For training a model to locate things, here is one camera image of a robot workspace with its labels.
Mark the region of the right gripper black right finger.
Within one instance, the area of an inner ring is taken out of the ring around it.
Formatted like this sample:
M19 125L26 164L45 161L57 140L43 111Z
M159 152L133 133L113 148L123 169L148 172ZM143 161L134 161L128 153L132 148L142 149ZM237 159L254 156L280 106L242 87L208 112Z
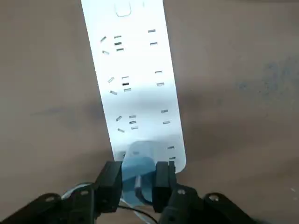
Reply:
M235 203L220 193L203 198L194 188L177 183L175 164L158 162L153 181L153 208L159 224L256 224Z

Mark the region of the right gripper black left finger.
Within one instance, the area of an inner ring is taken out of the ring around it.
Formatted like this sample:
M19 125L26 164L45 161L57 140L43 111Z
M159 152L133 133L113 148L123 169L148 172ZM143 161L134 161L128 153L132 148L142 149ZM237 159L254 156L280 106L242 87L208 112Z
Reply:
M2 220L3 224L93 224L116 212L122 192L122 162L108 161L95 182L80 184L65 196L47 193Z

